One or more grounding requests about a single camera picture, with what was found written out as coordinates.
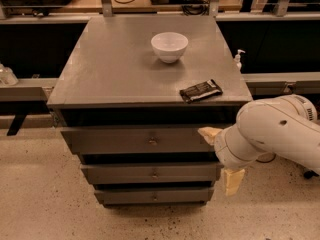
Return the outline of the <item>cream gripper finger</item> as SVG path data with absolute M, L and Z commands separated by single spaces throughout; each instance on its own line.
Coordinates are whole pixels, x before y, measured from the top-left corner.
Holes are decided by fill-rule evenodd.
M 225 169 L 223 173 L 225 194 L 227 196 L 232 196 L 237 193 L 239 186 L 244 178 L 245 170 Z
M 198 129 L 198 133 L 204 138 L 204 140 L 210 145 L 214 145 L 216 136 L 222 131 L 221 128 L 213 127 L 201 127 Z

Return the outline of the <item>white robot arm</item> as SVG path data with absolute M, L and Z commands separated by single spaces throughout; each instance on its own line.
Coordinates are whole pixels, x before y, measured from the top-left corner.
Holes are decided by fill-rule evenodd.
M 237 193 L 245 168 L 270 153 L 320 174 L 320 125 L 307 98 L 285 95 L 245 104 L 228 128 L 202 127 L 198 133 L 224 166 L 224 191 Z

